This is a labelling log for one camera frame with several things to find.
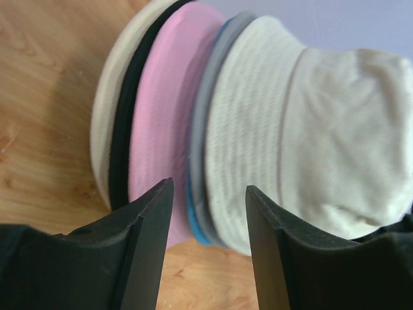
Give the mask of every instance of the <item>wood grain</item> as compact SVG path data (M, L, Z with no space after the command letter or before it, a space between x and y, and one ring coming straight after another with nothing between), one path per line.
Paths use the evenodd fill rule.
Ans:
M89 160L105 59L145 0L0 0L0 222L69 233L106 215ZM250 258L166 252L158 307L258 309Z

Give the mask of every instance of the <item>gray cloth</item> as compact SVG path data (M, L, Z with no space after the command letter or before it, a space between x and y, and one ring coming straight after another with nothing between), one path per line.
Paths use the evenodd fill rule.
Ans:
M228 246L223 243L217 234L208 208L205 187L204 145L208 111L216 79L229 50L242 31L256 18L251 12L241 12L229 20L221 29L221 33L217 35L197 90L192 111L192 122L190 124L188 168L196 217L200 228L211 243L224 248L228 248Z

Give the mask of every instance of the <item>white wall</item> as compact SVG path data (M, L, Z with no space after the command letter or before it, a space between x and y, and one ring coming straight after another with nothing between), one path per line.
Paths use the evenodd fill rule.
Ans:
M304 43L379 48L413 59L413 0L202 0L228 18L242 10L280 18Z

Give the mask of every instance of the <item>pink cloth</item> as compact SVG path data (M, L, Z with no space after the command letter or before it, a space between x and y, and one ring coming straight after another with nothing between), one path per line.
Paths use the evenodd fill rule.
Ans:
M173 178L174 206L167 248L192 238L186 213L186 145L192 104L212 42L224 17L188 3L158 33L136 96L130 142L129 200Z

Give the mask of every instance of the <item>stack of folded cloth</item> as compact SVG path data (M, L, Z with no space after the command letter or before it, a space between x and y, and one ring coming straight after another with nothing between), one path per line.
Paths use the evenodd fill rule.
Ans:
M270 16L152 0L106 61L90 139L111 210L173 178L167 247L195 237L250 255L248 185L360 238L413 200L412 63L310 48Z

